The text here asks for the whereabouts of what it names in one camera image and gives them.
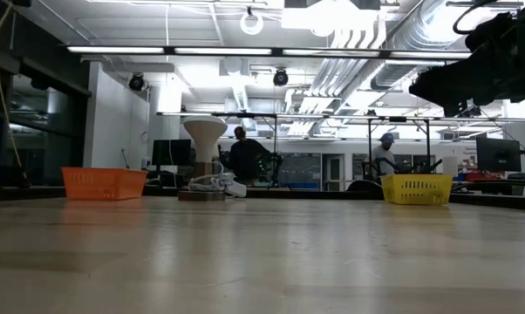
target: white shirt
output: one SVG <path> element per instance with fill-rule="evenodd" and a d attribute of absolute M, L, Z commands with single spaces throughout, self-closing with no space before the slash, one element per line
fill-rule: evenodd
<path fill-rule="evenodd" d="M 391 163 L 394 163 L 394 154 L 390 150 L 385 150 L 382 145 L 375 147 L 371 153 L 371 160 L 373 161 L 373 164 L 377 158 L 385 158 Z M 379 168 L 383 174 L 394 174 L 394 168 L 384 161 L 380 162 Z"/>

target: yellow cable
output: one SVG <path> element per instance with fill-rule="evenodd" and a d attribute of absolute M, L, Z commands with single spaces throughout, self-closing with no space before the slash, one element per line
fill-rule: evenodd
<path fill-rule="evenodd" d="M 3 25 L 4 20 L 7 17 L 7 14 L 9 13 L 11 7 L 12 7 L 12 3 L 9 3 L 9 9 L 7 9 L 5 14 L 1 18 L 0 29 L 1 29 L 1 26 Z M 17 157 L 17 164 L 20 167 L 20 169 L 22 170 L 22 176 L 31 185 L 30 181 L 28 180 L 28 177 L 26 176 L 26 171 L 24 171 L 24 169 L 22 167 L 22 162 L 20 161 L 20 155 L 18 155 L 17 144 L 15 143 L 15 138 L 14 138 L 14 135 L 12 134 L 12 130 L 10 130 L 9 111 L 7 110 L 7 103 L 6 103 L 5 99 L 4 99 L 3 83 L 1 82 L 1 71 L 0 71 L 0 94 L 1 94 L 1 103 L 3 104 L 3 110 L 4 110 L 4 119 L 7 122 L 7 126 L 8 126 L 7 130 L 8 130 L 8 133 L 9 133 L 10 142 L 12 143 L 12 148 L 15 151 L 15 155 Z"/>

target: man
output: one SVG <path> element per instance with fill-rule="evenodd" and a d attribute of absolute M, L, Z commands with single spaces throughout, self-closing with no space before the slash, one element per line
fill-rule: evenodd
<path fill-rule="evenodd" d="M 234 130 L 237 142 L 229 151 L 229 167 L 234 170 L 237 181 L 245 185 L 255 185 L 259 169 L 257 160 L 270 152 L 256 140 L 248 139 L 245 130 L 238 126 Z"/>
<path fill-rule="evenodd" d="M 373 164 L 376 165 L 377 163 L 375 160 L 379 158 L 384 158 L 394 164 L 394 154 L 391 152 L 391 147 L 394 143 L 394 135 L 392 135 L 392 133 L 385 133 L 379 140 L 381 145 L 375 147 L 371 154 Z M 394 168 L 392 168 L 387 162 L 381 161 L 379 163 L 379 169 L 382 174 L 394 174 Z"/>

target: computer monitor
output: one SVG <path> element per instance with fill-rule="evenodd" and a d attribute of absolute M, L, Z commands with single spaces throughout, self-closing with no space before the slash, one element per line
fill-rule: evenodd
<path fill-rule="evenodd" d="M 191 140 L 155 140 L 152 164 L 155 166 L 191 166 Z"/>
<path fill-rule="evenodd" d="M 476 138 L 475 143 L 479 170 L 522 171 L 518 141 Z"/>

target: blue cap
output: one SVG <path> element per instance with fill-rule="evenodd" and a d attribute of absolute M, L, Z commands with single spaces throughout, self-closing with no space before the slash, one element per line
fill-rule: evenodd
<path fill-rule="evenodd" d="M 392 135 L 392 133 L 385 133 L 379 140 L 385 144 L 392 144 L 394 143 L 394 135 Z"/>

